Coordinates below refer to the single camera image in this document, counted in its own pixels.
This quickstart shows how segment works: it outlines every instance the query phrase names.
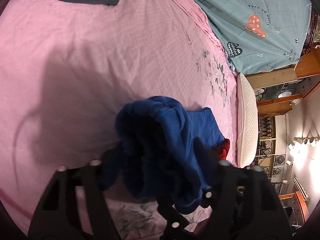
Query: bed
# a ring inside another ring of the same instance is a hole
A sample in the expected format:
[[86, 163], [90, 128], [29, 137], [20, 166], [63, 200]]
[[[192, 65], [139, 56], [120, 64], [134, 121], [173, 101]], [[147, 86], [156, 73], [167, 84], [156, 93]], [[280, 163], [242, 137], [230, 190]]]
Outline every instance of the bed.
[[[11, 0], [0, 33], [0, 199], [24, 233], [59, 165], [80, 167], [115, 147], [125, 103], [162, 95], [187, 110], [210, 107], [237, 166], [236, 75], [193, 0]], [[134, 200], [121, 179], [105, 198], [123, 239], [163, 232], [156, 202]], [[90, 232], [81, 188], [78, 205]], [[188, 230], [209, 215], [186, 215]]]

